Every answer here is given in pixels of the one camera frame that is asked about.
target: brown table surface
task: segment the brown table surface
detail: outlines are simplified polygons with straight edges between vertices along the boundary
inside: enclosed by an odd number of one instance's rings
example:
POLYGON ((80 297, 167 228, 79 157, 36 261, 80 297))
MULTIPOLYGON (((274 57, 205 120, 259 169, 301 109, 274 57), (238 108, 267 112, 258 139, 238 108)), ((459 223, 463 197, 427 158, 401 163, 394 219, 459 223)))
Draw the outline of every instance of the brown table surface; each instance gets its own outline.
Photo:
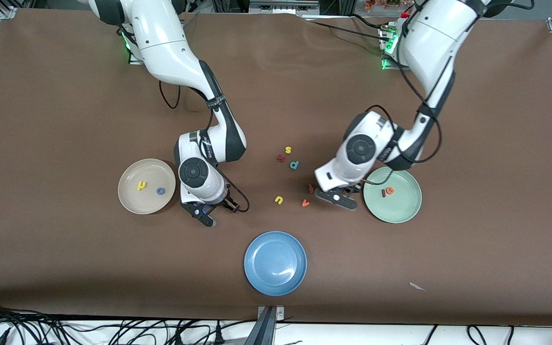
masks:
MULTIPOLYGON (((331 23, 372 32, 356 20, 331 23)), ((115 31, 89 11, 20 10, 0 26, 0 304, 222 319, 282 304, 296 321, 552 325, 544 22, 477 24, 440 117, 443 148, 411 170, 423 206, 392 225, 362 203, 349 212, 307 190, 369 105, 412 123, 419 102, 399 72, 381 70, 376 42, 293 15, 199 15, 188 41, 248 139, 243 158, 221 167, 252 209, 215 210, 214 229, 188 216, 178 193, 150 216, 120 205, 125 168, 171 164, 178 135, 205 126, 209 113, 187 88, 168 109, 157 81, 127 64, 115 31), (285 146, 296 171, 276 161, 285 146), (293 234, 308 255, 304 282, 279 298, 256 292, 242 266, 248 244, 270 230, 293 234)), ((175 86, 164 91, 175 99, 175 86)))

